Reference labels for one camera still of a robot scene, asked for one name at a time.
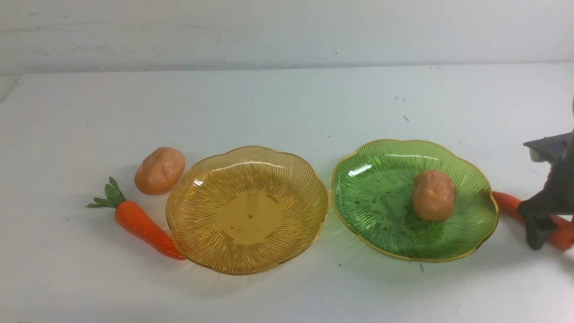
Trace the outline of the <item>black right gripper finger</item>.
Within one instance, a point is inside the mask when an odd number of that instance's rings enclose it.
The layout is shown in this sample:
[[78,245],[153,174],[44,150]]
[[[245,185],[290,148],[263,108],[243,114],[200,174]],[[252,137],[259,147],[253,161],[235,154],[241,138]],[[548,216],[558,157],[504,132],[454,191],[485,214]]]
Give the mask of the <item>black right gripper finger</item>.
[[526,242],[533,251],[540,250],[558,226],[550,216],[534,216],[526,219]]

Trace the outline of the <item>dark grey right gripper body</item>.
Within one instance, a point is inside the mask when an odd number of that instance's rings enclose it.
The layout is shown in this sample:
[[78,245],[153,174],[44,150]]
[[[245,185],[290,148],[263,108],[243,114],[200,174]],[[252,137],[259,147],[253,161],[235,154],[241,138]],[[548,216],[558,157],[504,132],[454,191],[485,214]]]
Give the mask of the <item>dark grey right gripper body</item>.
[[543,188],[520,203],[518,214],[525,220],[573,214],[574,131],[523,143],[531,161],[551,168]]

